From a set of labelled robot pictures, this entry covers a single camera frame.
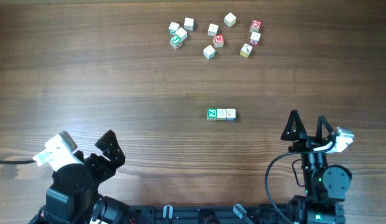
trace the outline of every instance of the wooden tabletop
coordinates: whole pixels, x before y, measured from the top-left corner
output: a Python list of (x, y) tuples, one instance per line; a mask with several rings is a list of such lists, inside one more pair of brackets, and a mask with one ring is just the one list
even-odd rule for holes
[[(195, 29), (175, 50), (168, 26), (185, 17)], [(260, 44), (244, 58), (253, 19)], [(226, 43), (207, 60), (210, 23)], [(237, 121), (207, 121), (208, 108), (235, 108)], [(63, 130), (99, 153), (112, 129), (126, 163), (99, 191), (130, 205), (268, 203), (265, 170), (291, 145), (280, 136), (294, 109), (310, 135), (320, 115), (354, 132), (328, 156), (354, 175), (347, 223), (386, 223), (386, 1), (0, 6), (0, 159), (31, 159)], [(277, 203), (304, 194), (297, 158), (270, 173)], [(27, 223), (51, 175), (0, 165), (0, 223)]]

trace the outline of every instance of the cable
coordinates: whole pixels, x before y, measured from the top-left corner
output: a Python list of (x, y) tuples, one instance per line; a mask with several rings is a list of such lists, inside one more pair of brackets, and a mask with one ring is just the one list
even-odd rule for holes
[(36, 161), (31, 159), (28, 161), (0, 161), (0, 164), (13, 164), (13, 165), (21, 165), (21, 164), (31, 164), (35, 163)]
[(294, 166), (293, 166), (293, 165), (294, 165), (296, 162), (298, 162), (298, 161), (302, 161), (302, 160), (301, 160), (301, 159), (297, 159), (297, 160), (295, 160), (295, 161), (292, 162), (292, 171), (293, 171), (293, 174), (295, 175), (296, 184), (297, 184), (299, 187), (305, 187), (304, 184), (303, 184), (303, 185), (300, 185), (300, 184), (299, 184), (298, 174), (296, 173), (296, 170), (295, 170), (295, 168), (294, 168)]
[(307, 152), (288, 152), (288, 153), (285, 153), (285, 154), (282, 154), (281, 156), (278, 156), (277, 158), (273, 159), (273, 161), (269, 164), (267, 170), (266, 170), (266, 174), (265, 174), (265, 188), (266, 188), (266, 193), (267, 193), (267, 196), (269, 197), (269, 200), (270, 202), (272, 203), (274, 209), (285, 219), (285, 221), (287, 221), (287, 223), (289, 224), (294, 224), (286, 215), (284, 215), (281, 210), (277, 207), (277, 205), (275, 204), (273, 198), (272, 198), (272, 195), (270, 193), (270, 190), (269, 190), (269, 183), (267, 182), (268, 181), (268, 178), (269, 178), (269, 172), (270, 172), (270, 169), (272, 168), (273, 164), (275, 162), (277, 162), (279, 159), (282, 159), (284, 157), (287, 157), (287, 156), (292, 156), (292, 155), (296, 155), (296, 154), (312, 154), (312, 153), (323, 153), (323, 152), (328, 152), (330, 151), (333, 147), (335, 146), (335, 139), (333, 139), (332, 141), (332, 145), (331, 147), (329, 147), (328, 149), (324, 149), (324, 150), (320, 150), (320, 151), (307, 151)]

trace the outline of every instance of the toy block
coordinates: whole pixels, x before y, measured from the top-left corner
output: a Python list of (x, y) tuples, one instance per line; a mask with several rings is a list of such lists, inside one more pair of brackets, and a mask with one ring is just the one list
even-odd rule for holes
[(175, 49), (179, 48), (182, 45), (182, 40), (177, 35), (171, 37), (169, 41), (170, 45), (172, 45), (172, 47), (174, 47)]
[(259, 32), (260, 26), (262, 25), (262, 22), (260, 21), (252, 21), (252, 24), (250, 25), (251, 32)]
[(185, 30), (193, 30), (194, 29), (194, 19), (186, 18), (185, 19)]
[(214, 109), (214, 108), (210, 108), (208, 109), (208, 113), (206, 114), (206, 119), (208, 121), (216, 121), (216, 113), (217, 113), (217, 109)]
[(244, 46), (242, 46), (242, 49), (240, 51), (240, 55), (248, 58), (251, 52), (252, 52), (252, 46), (249, 44), (244, 44)]
[(237, 17), (233, 15), (231, 12), (224, 17), (224, 23), (229, 27), (233, 26), (236, 23), (236, 21), (237, 21)]
[(218, 25), (210, 24), (208, 28), (208, 35), (212, 37), (216, 36), (216, 34), (218, 33), (218, 28), (219, 28)]
[(180, 28), (176, 31), (176, 35), (180, 38), (180, 40), (184, 41), (187, 38), (187, 32)]
[(223, 34), (216, 35), (213, 37), (213, 45), (215, 47), (223, 47), (223, 44), (224, 44)]
[(209, 45), (209, 46), (205, 47), (204, 55), (206, 58), (211, 59), (215, 56), (215, 54), (216, 54), (216, 51), (212, 46)]
[(176, 31), (180, 28), (176, 22), (171, 22), (169, 25), (169, 33), (175, 35)]
[(225, 121), (227, 116), (227, 110), (226, 109), (217, 109), (216, 110), (216, 120), (217, 121)]
[(235, 121), (235, 120), (236, 120), (236, 109), (227, 109), (226, 121)]
[(253, 33), (250, 35), (250, 41), (249, 41), (249, 43), (250, 43), (250, 44), (253, 44), (253, 45), (258, 45), (258, 44), (259, 44), (259, 39), (260, 39), (260, 33), (253, 32)]

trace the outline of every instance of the yellow block face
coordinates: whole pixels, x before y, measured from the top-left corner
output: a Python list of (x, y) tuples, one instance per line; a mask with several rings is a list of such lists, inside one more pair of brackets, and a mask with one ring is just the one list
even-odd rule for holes
[(246, 57), (246, 58), (248, 58), (248, 56), (249, 56), (248, 53), (245, 53), (245, 52), (243, 52), (243, 51), (240, 51), (240, 54), (241, 54), (242, 56)]

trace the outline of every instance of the white cube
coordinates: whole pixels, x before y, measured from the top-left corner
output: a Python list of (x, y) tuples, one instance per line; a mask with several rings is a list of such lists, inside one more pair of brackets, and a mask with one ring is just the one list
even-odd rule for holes
[(218, 109), (216, 120), (217, 121), (225, 121), (227, 118), (227, 110), (226, 109)]
[(186, 18), (185, 19), (185, 30), (193, 30), (194, 29), (194, 19)]
[(177, 35), (171, 37), (169, 42), (170, 45), (172, 45), (172, 47), (174, 47), (175, 49), (179, 48), (182, 45), (182, 40)]
[(235, 121), (235, 120), (236, 120), (236, 109), (227, 109), (226, 121)]
[(250, 41), (249, 41), (249, 43), (250, 43), (250, 44), (253, 44), (253, 45), (258, 45), (258, 44), (259, 44), (259, 39), (260, 39), (260, 33), (253, 32), (253, 33), (250, 35)]
[(218, 25), (210, 24), (208, 28), (208, 35), (212, 37), (216, 36), (216, 34), (218, 33), (218, 28), (219, 28)]
[(216, 51), (212, 46), (209, 45), (209, 46), (205, 47), (204, 55), (206, 58), (211, 59), (215, 56), (215, 54), (216, 54)]
[(237, 21), (237, 17), (233, 15), (231, 12), (224, 17), (224, 23), (229, 27), (233, 26), (236, 23), (236, 21)]
[(242, 49), (240, 51), (240, 55), (247, 58), (251, 52), (252, 52), (252, 46), (249, 44), (244, 44), (244, 46), (242, 46)]
[(260, 26), (262, 25), (262, 22), (260, 21), (252, 21), (252, 24), (250, 25), (249, 31), (251, 32), (259, 32)]
[(183, 29), (183, 28), (180, 28), (176, 31), (176, 35), (182, 40), (184, 41), (186, 38), (187, 38), (187, 32)]
[(213, 37), (213, 45), (215, 47), (223, 47), (224, 45), (224, 37), (223, 34), (219, 34)]
[(176, 31), (180, 28), (176, 22), (171, 22), (169, 25), (169, 33), (175, 35)]

